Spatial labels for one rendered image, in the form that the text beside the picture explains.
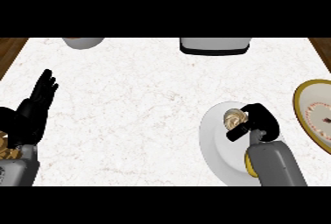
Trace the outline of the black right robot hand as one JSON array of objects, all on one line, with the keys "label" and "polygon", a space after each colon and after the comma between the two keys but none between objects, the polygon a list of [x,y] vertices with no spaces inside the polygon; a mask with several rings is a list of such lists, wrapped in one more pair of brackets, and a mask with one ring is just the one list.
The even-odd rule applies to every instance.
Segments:
[{"label": "black right robot hand", "polygon": [[264,132],[261,141],[271,142],[279,136],[279,124],[265,107],[259,103],[246,104],[240,111],[248,115],[248,121],[240,123],[231,130],[227,130],[227,139],[233,142],[248,131],[259,130]]}]

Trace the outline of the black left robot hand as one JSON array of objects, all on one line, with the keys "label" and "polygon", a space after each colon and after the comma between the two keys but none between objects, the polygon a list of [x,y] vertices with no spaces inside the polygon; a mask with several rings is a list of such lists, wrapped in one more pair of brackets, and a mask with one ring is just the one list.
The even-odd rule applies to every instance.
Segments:
[{"label": "black left robot hand", "polygon": [[22,100],[17,109],[0,107],[0,131],[7,134],[8,149],[25,144],[36,145],[39,142],[56,91],[56,78],[45,69],[35,82],[30,96]]}]

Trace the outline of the cream frosted cupcake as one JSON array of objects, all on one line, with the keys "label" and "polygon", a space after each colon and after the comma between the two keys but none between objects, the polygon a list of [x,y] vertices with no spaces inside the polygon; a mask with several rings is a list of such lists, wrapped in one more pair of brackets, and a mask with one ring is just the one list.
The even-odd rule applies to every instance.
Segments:
[{"label": "cream frosted cupcake", "polygon": [[223,125],[227,130],[231,130],[240,123],[248,121],[248,115],[237,109],[230,108],[223,115]]}]

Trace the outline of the gold rimmed white bowl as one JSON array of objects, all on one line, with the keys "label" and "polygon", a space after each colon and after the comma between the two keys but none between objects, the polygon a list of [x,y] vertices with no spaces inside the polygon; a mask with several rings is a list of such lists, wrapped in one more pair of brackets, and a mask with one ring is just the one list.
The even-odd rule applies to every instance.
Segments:
[{"label": "gold rimmed white bowl", "polygon": [[293,113],[305,134],[331,155],[331,80],[308,80],[293,91]]}]

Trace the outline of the white plate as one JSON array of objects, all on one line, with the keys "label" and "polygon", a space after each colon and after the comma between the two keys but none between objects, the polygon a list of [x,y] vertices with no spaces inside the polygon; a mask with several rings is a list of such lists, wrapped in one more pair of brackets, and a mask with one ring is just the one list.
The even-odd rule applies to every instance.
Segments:
[{"label": "white plate", "polygon": [[[249,147],[249,133],[236,141],[226,137],[227,129],[223,125],[223,115],[228,109],[240,109],[246,104],[237,101],[226,101],[215,104],[200,119],[199,146],[205,163],[227,186],[258,186],[258,178],[254,178],[245,169],[243,154]],[[283,141],[279,136],[273,141]]]}]

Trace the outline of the brown woven basket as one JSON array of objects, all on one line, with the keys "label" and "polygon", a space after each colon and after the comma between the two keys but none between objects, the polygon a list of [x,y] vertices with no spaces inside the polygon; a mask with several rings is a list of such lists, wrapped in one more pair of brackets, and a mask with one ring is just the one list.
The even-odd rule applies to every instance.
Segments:
[{"label": "brown woven basket", "polygon": [[7,134],[0,131],[0,160],[2,159],[19,159],[22,156],[19,149],[7,148]]}]

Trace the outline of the grey round container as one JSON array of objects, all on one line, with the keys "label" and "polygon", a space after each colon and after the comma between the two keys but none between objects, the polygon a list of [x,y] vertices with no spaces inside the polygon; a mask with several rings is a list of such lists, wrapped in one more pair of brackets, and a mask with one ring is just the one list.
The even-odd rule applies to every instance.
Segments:
[{"label": "grey round container", "polygon": [[94,47],[103,38],[63,38],[66,45],[76,50],[84,50]]}]

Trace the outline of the grey appliance with black base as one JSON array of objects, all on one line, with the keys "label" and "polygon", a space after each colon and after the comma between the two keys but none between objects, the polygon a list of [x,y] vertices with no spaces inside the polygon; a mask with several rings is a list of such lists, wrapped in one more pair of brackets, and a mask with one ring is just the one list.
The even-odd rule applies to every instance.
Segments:
[{"label": "grey appliance with black base", "polygon": [[251,38],[180,38],[180,51],[192,55],[224,56],[243,54]]}]

